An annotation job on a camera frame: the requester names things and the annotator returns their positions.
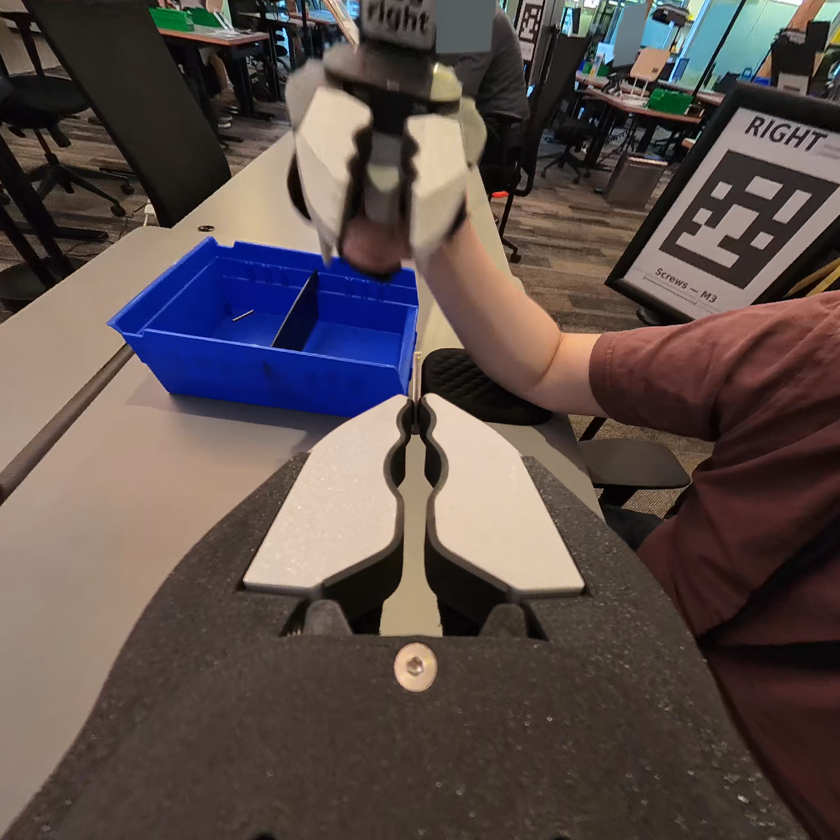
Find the person's right hand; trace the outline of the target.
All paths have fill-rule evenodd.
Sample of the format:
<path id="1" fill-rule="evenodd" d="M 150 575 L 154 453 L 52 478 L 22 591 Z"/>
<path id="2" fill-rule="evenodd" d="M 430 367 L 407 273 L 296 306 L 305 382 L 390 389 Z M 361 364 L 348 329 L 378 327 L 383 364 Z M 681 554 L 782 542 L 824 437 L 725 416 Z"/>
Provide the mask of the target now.
<path id="1" fill-rule="evenodd" d="M 390 277 L 413 258 L 402 220 L 381 224 L 364 213 L 346 224 L 340 255 L 353 268 L 374 278 Z"/>

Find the tall black chair back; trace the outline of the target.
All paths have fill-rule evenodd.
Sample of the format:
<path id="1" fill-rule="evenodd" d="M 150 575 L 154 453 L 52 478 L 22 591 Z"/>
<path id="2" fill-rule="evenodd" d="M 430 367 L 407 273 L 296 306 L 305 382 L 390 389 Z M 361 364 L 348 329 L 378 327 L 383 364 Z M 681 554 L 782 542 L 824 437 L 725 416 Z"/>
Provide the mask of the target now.
<path id="1" fill-rule="evenodd" d="M 145 2 L 25 3 L 172 228 L 230 180 L 222 145 Z"/>

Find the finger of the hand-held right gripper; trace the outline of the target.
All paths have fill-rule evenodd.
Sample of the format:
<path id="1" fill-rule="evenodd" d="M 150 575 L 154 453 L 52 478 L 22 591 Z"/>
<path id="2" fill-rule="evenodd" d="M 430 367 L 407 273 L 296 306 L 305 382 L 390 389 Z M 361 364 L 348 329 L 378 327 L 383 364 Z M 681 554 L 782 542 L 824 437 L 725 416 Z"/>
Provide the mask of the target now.
<path id="1" fill-rule="evenodd" d="M 354 215 L 372 126 L 372 111 L 362 100 L 317 87 L 295 129 L 298 180 L 325 266 L 340 255 Z"/>
<path id="2" fill-rule="evenodd" d="M 406 223 L 412 257 L 431 256 L 463 223 L 469 174 L 487 141 L 472 98 L 457 109 L 408 118 L 404 129 Z"/>

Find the dark bin divider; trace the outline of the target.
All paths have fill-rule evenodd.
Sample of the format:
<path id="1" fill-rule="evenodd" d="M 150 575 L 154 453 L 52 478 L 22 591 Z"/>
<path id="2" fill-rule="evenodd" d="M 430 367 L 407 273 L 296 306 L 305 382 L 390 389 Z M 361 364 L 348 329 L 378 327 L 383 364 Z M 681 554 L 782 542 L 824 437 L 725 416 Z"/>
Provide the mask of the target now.
<path id="1" fill-rule="evenodd" d="M 302 352 L 319 321 L 319 272 L 314 270 L 303 284 L 280 325 L 271 347 Z"/>

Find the black office chair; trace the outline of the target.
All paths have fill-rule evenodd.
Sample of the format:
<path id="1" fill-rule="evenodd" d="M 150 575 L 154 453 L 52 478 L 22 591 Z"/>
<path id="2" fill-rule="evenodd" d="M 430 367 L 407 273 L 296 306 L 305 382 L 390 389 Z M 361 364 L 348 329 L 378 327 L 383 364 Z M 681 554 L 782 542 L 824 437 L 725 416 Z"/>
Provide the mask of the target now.
<path id="1" fill-rule="evenodd" d="M 540 76 L 529 99 L 530 119 L 519 155 L 515 196 L 525 197 L 531 192 L 543 132 L 550 126 L 564 97 L 573 89 L 589 44 L 588 38 L 564 35 L 556 26 L 549 31 Z"/>
<path id="2" fill-rule="evenodd" d="M 121 191 L 132 195 L 134 188 L 126 176 L 64 164 L 45 139 L 44 133 L 49 133 L 56 145 L 64 149 L 70 147 L 60 122 L 89 109 L 88 100 L 74 82 L 45 75 L 2 75 L 2 82 L 7 92 L 1 105 L 2 123 L 19 137 L 23 137 L 25 131 L 32 132 L 45 155 L 45 163 L 27 174 L 29 182 L 38 185 L 38 197 L 46 198 L 58 186 L 68 194 L 74 193 L 75 187 L 79 187 L 106 200 L 115 217 L 125 217 L 126 212 L 120 200 L 91 183 L 87 177 L 95 175 L 118 181 Z"/>

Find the grey trash bin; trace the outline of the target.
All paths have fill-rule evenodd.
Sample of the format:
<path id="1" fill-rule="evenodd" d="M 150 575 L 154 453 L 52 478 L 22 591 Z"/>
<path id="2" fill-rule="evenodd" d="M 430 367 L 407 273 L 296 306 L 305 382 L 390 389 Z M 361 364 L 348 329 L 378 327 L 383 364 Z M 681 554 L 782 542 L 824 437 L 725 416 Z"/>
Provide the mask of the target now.
<path id="1" fill-rule="evenodd" d="M 604 188 L 607 203 L 634 211 L 643 210 L 669 165 L 653 155 L 622 153 Z"/>

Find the wooden office desk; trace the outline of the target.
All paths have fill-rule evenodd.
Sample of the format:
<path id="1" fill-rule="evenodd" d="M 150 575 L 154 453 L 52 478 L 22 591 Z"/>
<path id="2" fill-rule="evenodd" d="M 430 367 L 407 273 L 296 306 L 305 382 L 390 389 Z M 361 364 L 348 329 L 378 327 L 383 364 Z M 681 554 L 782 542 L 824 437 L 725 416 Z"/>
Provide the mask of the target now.
<path id="1" fill-rule="evenodd" d="M 249 59 L 258 59 L 262 64 L 269 81 L 274 86 L 275 98 L 279 97 L 277 84 L 277 64 L 272 58 L 271 41 L 268 33 L 259 31 L 227 31 L 222 28 L 195 28 L 193 31 L 180 31 L 167 29 L 159 26 L 161 36 L 171 43 L 181 43 L 189 51 L 190 72 L 196 77 L 200 84 L 202 101 L 206 101 L 207 95 L 201 72 L 197 69 L 197 61 L 200 58 L 199 50 L 202 48 L 215 48 L 222 53 L 223 62 L 226 67 L 227 76 L 230 79 L 237 99 L 234 111 L 244 119 L 271 122 L 275 116 L 273 113 L 259 110 L 254 99 L 250 75 Z"/>

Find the brown cardboard box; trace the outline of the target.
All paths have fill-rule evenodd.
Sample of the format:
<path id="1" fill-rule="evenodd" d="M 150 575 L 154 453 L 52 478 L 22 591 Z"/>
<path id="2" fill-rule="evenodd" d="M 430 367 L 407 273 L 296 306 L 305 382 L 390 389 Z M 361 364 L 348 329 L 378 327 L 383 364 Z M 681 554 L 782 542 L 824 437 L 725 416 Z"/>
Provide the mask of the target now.
<path id="1" fill-rule="evenodd" d="M 634 82 L 643 82 L 645 84 L 656 82 L 670 57 L 670 49 L 644 47 L 640 50 L 627 75 Z"/>

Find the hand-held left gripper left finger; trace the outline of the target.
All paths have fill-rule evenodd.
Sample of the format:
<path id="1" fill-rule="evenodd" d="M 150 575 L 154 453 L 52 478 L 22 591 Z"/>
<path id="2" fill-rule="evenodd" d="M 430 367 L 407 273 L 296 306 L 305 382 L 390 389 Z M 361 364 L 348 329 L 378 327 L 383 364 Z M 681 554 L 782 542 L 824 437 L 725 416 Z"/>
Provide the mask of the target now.
<path id="1" fill-rule="evenodd" d="M 405 450 L 413 403 L 390 397 L 315 444 L 248 567 L 247 592 L 379 612 L 403 574 Z"/>

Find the person's right forearm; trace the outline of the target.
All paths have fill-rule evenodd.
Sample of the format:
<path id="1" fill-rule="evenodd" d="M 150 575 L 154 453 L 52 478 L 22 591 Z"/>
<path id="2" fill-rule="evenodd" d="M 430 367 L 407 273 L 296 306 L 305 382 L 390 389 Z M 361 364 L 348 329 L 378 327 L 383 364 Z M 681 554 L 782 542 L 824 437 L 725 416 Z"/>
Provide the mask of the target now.
<path id="1" fill-rule="evenodd" d="M 470 220 L 418 266 L 459 341 L 492 381 L 553 413 L 609 417 L 590 381 L 601 334 L 562 331 L 494 264 Z"/>

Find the framed marker sign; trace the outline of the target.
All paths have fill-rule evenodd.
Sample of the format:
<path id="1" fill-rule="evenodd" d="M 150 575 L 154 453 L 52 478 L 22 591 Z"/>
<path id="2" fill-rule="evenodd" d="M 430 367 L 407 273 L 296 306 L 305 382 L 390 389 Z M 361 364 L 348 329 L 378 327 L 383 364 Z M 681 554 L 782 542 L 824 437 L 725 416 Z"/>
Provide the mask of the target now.
<path id="1" fill-rule="evenodd" d="M 738 83 L 605 285 L 692 322 L 778 301 L 838 252 L 839 106 Z"/>

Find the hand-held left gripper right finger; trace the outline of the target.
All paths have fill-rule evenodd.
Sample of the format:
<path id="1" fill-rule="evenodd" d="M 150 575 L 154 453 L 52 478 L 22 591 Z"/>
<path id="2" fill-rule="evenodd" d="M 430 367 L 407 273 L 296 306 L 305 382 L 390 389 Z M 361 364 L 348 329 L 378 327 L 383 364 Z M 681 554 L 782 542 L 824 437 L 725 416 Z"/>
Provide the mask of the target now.
<path id="1" fill-rule="evenodd" d="M 427 500 L 424 571 L 443 632 L 494 608 L 576 597 L 584 578 L 519 451 L 440 395 L 418 406 Z"/>

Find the blue divided parts bin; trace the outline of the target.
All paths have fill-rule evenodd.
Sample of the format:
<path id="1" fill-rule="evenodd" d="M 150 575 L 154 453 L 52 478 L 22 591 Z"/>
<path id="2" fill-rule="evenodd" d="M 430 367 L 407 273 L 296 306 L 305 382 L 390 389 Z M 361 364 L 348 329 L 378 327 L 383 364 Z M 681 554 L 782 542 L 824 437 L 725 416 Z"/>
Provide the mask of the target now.
<path id="1" fill-rule="evenodd" d="M 305 350 L 273 349 L 314 270 L 319 320 Z M 413 270 L 382 281 L 341 259 L 325 267 L 307 251 L 208 237 L 109 326 L 171 394 L 353 417 L 408 393 L 418 314 Z"/>

